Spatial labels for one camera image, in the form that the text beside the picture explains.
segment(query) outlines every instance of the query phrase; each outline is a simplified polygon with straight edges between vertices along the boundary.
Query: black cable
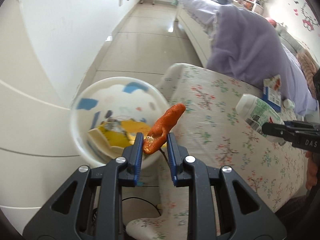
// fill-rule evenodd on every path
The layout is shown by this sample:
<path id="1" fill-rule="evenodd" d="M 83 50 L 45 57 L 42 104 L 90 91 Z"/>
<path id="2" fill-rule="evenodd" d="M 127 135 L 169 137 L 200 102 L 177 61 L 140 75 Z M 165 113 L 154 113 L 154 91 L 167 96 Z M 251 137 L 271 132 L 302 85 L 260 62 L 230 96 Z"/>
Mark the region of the black cable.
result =
<path id="1" fill-rule="evenodd" d="M 127 200 L 127 199 L 132 199 L 132 198 L 140 199 L 140 200 L 143 200 L 143 201 L 148 202 L 149 204 L 153 205 L 150 201 L 145 200 L 145 199 L 140 198 L 140 197 L 127 197 L 127 198 L 124 198 L 122 201 Z M 159 209 L 155 205 L 153 205 L 153 207 L 158 211 L 159 215 L 161 215 Z"/>

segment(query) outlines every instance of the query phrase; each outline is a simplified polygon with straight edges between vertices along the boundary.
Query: floral tablecloth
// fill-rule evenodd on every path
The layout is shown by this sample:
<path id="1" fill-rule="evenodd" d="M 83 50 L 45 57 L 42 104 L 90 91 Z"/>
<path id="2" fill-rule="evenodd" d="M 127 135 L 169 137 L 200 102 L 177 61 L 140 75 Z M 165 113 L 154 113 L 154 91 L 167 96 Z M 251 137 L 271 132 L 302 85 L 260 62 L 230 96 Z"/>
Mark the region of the floral tablecloth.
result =
<path id="1" fill-rule="evenodd" d="M 261 97 L 259 89 L 189 64 L 171 66 L 157 88 L 171 105 L 181 102 L 187 108 L 173 132 L 190 155 L 208 166 L 232 166 L 274 212 L 301 187 L 302 150 L 267 141 L 236 113 L 241 96 Z M 284 107 L 280 116 L 295 120 L 294 112 Z M 188 188 L 173 186 L 163 158 L 159 187 L 162 216 L 131 221 L 128 234 L 138 240 L 187 239 Z"/>

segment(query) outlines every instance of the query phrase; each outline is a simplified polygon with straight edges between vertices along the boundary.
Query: silver screw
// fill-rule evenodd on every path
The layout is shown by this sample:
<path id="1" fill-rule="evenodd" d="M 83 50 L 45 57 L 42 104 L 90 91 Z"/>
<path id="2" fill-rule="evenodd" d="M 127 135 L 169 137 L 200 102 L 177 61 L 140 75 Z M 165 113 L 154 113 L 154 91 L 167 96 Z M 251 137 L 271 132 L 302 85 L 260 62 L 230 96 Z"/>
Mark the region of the silver screw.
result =
<path id="1" fill-rule="evenodd" d="M 116 162 L 117 163 L 124 163 L 126 161 L 126 159 L 124 158 L 124 157 L 118 157 L 118 158 L 116 158 Z"/>
<path id="2" fill-rule="evenodd" d="M 187 163 L 194 163 L 196 161 L 196 158 L 191 156 L 191 155 L 189 155 L 189 156 L 187 156 L 185 158 L 185 160 L 186 160 Z"/>
<path id="3" fill-rule="evenodd" d="M 87 172 L 89 170 L 89 167 L 87 165 L 82 165 L 79 167 L 78 169 L 80 172 L 84 173 Z"/>
<path id="4" fill-rule="evenodd" d="M 232 171 L 232 168 L 230 166 L 223 166 L 222 171 L 225 173 L 230 173 Z"/>

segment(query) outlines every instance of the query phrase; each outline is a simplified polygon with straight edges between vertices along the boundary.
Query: dried orange peel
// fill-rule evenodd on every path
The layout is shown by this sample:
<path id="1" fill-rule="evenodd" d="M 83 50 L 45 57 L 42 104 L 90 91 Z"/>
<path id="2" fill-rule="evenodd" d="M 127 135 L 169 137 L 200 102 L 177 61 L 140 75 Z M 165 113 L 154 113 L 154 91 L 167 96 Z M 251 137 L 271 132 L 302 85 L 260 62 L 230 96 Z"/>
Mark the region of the dried orange peel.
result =
<path id="1" fill-rule="evenodd" d="M 143 152 L 145 154 L 153 154 L 167 141 L 167 134 L 177 124 L 178 119 L 186 110 L 184 104 L 176 104 L 171 106 L 163 116 L 161 116 L 148 132 L 147 137 L 143 141 Z"/>

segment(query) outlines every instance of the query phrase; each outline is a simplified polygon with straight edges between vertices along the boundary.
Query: tiled floor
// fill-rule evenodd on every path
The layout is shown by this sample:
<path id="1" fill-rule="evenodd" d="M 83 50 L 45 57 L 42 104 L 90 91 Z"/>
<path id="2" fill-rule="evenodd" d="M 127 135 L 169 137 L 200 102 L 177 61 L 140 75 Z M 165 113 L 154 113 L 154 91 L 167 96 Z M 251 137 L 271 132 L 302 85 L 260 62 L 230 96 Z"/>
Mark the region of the tiled floor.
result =
<path id="1" fill-rule="evenodd" d="M 156 85 L 174 63 L 201 66 L 174 6 L 139 4 L 112 41 L 93 82 L 115 76 Z"/>

